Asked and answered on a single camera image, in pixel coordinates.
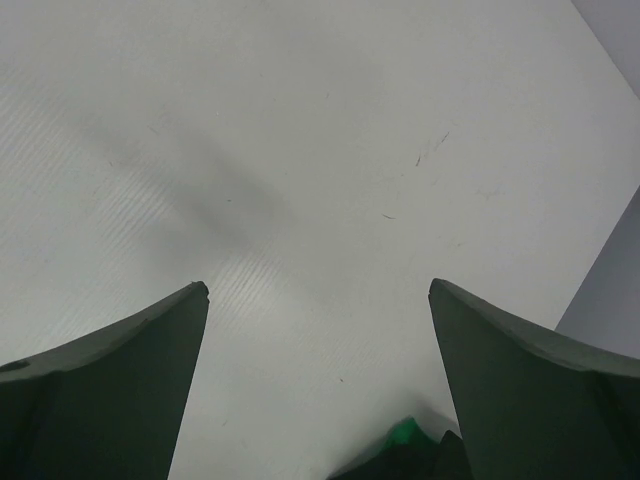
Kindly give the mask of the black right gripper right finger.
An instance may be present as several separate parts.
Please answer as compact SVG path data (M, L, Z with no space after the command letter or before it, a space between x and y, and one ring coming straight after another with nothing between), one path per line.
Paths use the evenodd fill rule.
M638 478L638 360L442 279L429 303L474 478Z

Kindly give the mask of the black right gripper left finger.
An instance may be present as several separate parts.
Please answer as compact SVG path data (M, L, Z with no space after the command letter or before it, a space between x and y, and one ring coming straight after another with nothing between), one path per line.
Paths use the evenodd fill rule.
M125 319L2 365L2 478L167 478L208 294L204 283L191 283Z

